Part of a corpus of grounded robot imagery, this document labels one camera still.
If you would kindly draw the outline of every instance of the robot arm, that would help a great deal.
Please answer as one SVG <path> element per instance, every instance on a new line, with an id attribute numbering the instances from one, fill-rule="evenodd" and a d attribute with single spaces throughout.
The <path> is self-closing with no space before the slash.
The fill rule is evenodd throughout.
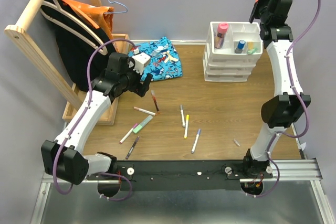
<path id="1" fill-rule="evenodd" d="M 244 157 L 245 170 L 264 170 L 269 164 L 267 152 L 272 152 L 280 137 L 277 134 L 272 139 L 274 134 L 285 131 L 303 113 L 303 107 L 291 86 L 288 62 L 296 90 L 305 105 L 310 104 L 310 96 L 303 94 L 298 81 L 292 50 L 287 55 L 293 41 L 291 28 L 285 24 L 291 4 L 292 0 L 256 0 L 249 19 L 250 22 L 255 18 L 260 19 L 260 37 L 270 57 L 275 91 L 274 97 L 261 108 L 264 123 L 256 143 Z"/>
<path id="2" fill-rule="evenodd" d="M 110 55 L 107 68 L 92 81 L 90 105 L 88 92 L 82 106 L 63 132 L 53 142 L 46 140 L 42 145 L 41 152 L 47 174 L 52 175 L 56 153 L 66 139 L 57 162 L 58 178 L 79 185 L 87 175 L 111 172 L 114 169 L 115 157 L 106 153 L 82 156 L 82 151 L 93 127 L 116 97 L 126 91 L 143 97 L 148 91 L 152 75 L 147 74 L 143 84 L 140 80 L 150 59 L 144 53 L 133 57 L 120 53 Z M 69 131 L 73 126 L 76 127 L 70 135 Z"/>

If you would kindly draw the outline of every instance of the white marker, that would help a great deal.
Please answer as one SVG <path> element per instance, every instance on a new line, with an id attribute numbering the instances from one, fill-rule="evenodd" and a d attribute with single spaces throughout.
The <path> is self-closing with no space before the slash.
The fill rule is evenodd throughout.
<path id="1" fill-rule="evenodd" d="M 132 133 L 132 131 L 135 129 L 135 127 L 137 127 L 137 123 L 133 126 L 133 128 L 132 129 L 130 129 L 130 131 L 122 138 L 122 140 L 120 140 L 120 142 L 119 142 L 119 144 L 122 144 L 125 140 L 126 140 L 126 138 L 127 137 L 129 137 L 130 135 L 131 135 L 131 133 Z"/>
<path id="2" fill-rule="evenodd" d="M 182 127 L 185 128 L 184 113 L 183 113 L 183 107 L 182 107 L 182 105 L 180 105 L 180 109 L 181 109 L 181 117 L 182 117 Z"/>
<path id="3" fill-rule="evenodd" d="M 189 115 L 187 115 L 187 118 L 185 120 L 184 139 L 186 139 L 188 136 L 188 125 L 189 125 Z"/>
<path id="4" fill-rule="evenodd" d="M 156 113 L 151 112 L 151 111 L 148 111 L 148 110 L 143 110 L 143 109 L 138 108 L 138 107 L 134 107 L 134 109 L 135 109 L 135 110 L 139 110 L 139 111 L 144 112 L 144 113 L 147 113 L 147 114 L 149 114 L 149 115 L 156 116 Z"/>
<path id="5" fill-rule="evenodd" d="M 238 147 L 240 147 L 240 144 L 238 143 L 237 140 L 233 139 L 233 142 L 235 142 L 235 144 L 236 144 Z"/>
<path id="6" fill-rule="evenodd" d="M 198 129 L 197 131 L 197 135 L 196 135 L 196 139 L 195 139 L 195 143 L 194 143 L 194 146 L 191 150 L 191 153 L 194 153 L 195 152 L 195 149 L 196 149 L 196 145 L 197 145 L 197 142 L 198 142 L 198 138 L 200 137 L 200 133 L 201 133 L 201 129 Z"/>

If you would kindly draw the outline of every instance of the green marker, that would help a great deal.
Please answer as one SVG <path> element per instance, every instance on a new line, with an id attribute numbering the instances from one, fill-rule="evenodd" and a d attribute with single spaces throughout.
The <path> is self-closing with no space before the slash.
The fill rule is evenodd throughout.
<path id="1" fill-rule="evenodd" d="M 133 133 L 137 134 L 142 128 L 144 128 L 146 126 L 146 124 L 148 124 L 151 120 L 153 119 L 153 117 L 151 115 L 147 116 L 145 120 L 143 120 L 134 130 Z"/>

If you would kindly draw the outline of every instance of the wooden frame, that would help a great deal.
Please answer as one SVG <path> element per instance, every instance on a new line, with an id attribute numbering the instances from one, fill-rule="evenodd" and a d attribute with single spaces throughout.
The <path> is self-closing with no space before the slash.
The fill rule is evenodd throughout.
<path id="1" fill-rule="evenodd" d="M 75 88 L 71 88 L 62 75 L 57 71 L 54 65 L 49 61 L 46 55 L 40 50 L 31 36 L 27 33 L 33 19 L 39 11 L 44 0 L 30 0 L 23 10 L 20 18 L 15 25 L 8 25 L 5 28 L 5 34 L 21 50 L 21 52 L 35 65 L 35 67 L 59 90 L 59 92 L 68 101 L 69 105 L 78 110 L 82 104 L 79 94 Z M 91 0 L 93 5 L 100 6 L 100 0 Z M 111 120 L 104 124 L 113 124 L 117 102 L 111 106 L 113 113 L 107 119 Z"/>

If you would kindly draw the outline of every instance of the wooden rack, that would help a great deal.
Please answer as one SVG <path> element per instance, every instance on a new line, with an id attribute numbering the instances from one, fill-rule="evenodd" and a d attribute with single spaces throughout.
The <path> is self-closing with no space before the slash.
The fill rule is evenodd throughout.
<path id="1" fill-rule="evenodd" d="M 27 33 L 43 1 L 44 0 L 30 0 L 16 24 L 8 25 L 5 28 L 5 34 L 68 101 L 63 118 L 64 120 L 69 121 L 72 119 L 72 112 L 74 110 L 78 110 L 82 104 L 81 91 L 78 92 L 78 90 L 76 90 L 76 86 L 71 88 L 71 86 L 66 82 L 62 75 L 57 71 L 54 65 L 34 42 L 31 36 Z M 94 6 L 101 6 L 101 0 L 90 1 Z M 116 35 L 116 38 L 121 37 L 128 38 L 128 35 Z M 125 50 L 125 46 L 121 44 L 119 51 L 125 52 Z M 115 99 L 113 105 L 111 106 L 111 110 L 108 111 L 108 116 L 103 115 L 102 118 L 98 121 L 99 124 L 112 125 L 114 123 L 117 104 L 118 99 Z"/>

